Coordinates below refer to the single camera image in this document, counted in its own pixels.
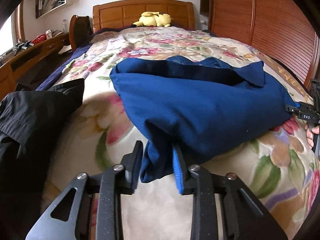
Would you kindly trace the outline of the right hand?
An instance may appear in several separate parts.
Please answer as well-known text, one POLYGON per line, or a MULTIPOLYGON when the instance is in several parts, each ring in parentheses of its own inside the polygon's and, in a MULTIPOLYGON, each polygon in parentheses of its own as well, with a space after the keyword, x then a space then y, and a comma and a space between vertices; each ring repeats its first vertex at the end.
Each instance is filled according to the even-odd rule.
POLYGON ((306 130, 306 140, 307 140, 308 146, 310 148, 313 148, 314 146, 313 137, 314 135, 319 135, 319 126, 310 128, 308 123, 306 123, 305 130, 306 130))

